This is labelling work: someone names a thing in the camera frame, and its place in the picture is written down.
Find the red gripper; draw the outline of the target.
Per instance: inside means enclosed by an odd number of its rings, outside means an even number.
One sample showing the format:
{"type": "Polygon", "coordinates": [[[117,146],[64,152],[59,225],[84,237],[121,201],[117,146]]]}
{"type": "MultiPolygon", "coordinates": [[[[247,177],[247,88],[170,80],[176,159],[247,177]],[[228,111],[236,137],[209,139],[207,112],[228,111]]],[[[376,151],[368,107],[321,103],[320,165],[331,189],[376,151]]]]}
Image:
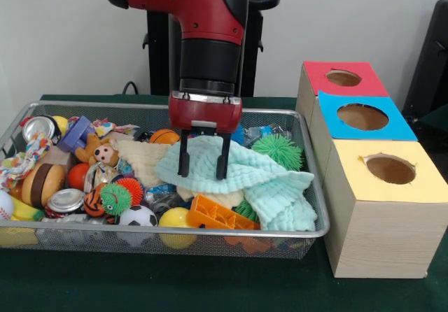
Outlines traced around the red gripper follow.
{"type": "Polygon", "coordinates": [[[187,129],[181,131],[179,146],[178,175],[186,178],[189,174],[190,156],[188,138],[193,127],[213,129],[222,138],[222,150],[217,160],[216,179],[227,177],[231,133],[242,116],[242,100],[239,97],[213,97],[203,94],[183,93],[169,95],[169,121],[172,127],[187,129]]]}

